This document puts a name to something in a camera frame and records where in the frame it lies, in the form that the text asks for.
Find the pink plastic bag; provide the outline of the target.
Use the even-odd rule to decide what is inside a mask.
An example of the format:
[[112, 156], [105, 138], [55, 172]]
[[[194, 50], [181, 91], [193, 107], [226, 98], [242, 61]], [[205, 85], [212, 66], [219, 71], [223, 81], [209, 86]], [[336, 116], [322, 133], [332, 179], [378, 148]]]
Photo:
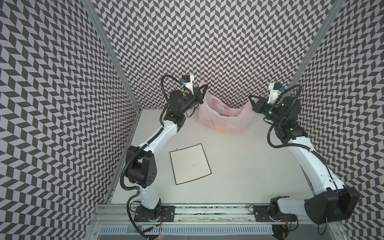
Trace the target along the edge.
[[199, 106], [199, 123], [223, 133], [243, 133], [254, 116], [255, 112], [249, 101], [239, 109], [229, 108], [210, 93], [205, 95], [204, 103]]

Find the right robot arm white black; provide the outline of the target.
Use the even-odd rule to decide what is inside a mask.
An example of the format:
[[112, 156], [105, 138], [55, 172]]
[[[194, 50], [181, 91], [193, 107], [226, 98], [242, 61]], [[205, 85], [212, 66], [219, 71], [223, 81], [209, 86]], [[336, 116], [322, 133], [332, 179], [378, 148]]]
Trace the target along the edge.
[[309, 199], [272, 198], [268, 207], [270, 218], [280, 221], [287, 215], [303, 216], [317, 225], [350, 219], [360, 195], [354, 187], [343, 183], [316, 152], [307, 132], [298, 122], [299, 100], [285, 97], [276, 105], [253, 95], [249, 100], [254, 112], [263, 114], [272, 122], [267, 133], [268, 144], [275, 149], [288, 148], [293, 153], [314, 191], [314, 196]]

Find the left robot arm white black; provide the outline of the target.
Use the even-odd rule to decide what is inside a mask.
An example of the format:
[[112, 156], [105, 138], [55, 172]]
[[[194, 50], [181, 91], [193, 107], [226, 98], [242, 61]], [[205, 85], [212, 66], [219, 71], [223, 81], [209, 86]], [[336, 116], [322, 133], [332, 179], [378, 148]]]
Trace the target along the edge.
[[137, 191], [141, 204], [140, 214], [149, 221], [161, 216], [161, 198], [152, 184], [158, 170], [156, 156], [165, 144], [180, 131], [187, 116], [186, 112], [204, 103], [209, 85], [193, 87], [184, 94], [181, 90], [172, 91], [160, 115], [161, 126], [139, 146], [130, 146], [126, 153], [125, 165], [120, 175], [120, 186], [125, 191]]

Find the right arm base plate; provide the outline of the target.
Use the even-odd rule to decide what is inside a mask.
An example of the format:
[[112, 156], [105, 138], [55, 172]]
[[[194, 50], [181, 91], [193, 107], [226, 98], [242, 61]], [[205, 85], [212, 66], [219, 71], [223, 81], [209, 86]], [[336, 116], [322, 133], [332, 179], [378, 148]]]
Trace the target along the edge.
[[275, 222], [275, 223], [291, 223], [296, 222], [298, 218], [292, 214], [276, 213], [274, 216], [270, 213], [269, 207], [264, 205], [253, 205], [252, 213], [258, 223]]

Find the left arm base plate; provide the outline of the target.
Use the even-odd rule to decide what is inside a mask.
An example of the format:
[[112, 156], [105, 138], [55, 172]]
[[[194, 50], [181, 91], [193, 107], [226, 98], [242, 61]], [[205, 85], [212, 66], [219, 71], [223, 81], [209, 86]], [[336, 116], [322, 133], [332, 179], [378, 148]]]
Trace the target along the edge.
[[175, 206], [157, 206], [155, 209], [147, 209], [139, 205], [135, 211], [134, 221], [139, 223], [149, 222], [173, 222], [175, 218]]

